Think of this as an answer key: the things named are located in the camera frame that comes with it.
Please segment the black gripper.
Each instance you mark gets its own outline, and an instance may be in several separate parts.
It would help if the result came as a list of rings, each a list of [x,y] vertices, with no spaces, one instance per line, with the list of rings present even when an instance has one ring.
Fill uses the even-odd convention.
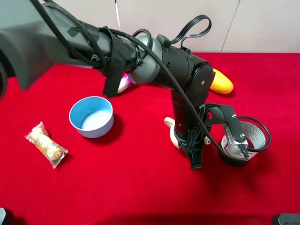
[[[179,142],[180,150],[186,153],[192,170],[201,169],[203,148],[205,142],[210,140],[184,101],[174,100],[173,112],[175,136]]]

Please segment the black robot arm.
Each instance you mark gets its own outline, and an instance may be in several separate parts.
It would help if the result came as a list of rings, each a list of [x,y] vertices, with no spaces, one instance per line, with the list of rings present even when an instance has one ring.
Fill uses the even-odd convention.
[[[3,0],[0,3],[0,93],[9,77],[28,89],[55,64],[87,66],[105,77],[104,94],[114,97],[127,72],[139,85],[169,89],[175,137],[193,169],[202,167],[210,128],[205,101],[214,79],[211,64],[163,36],[144,37],[76,19],[52,0]]]

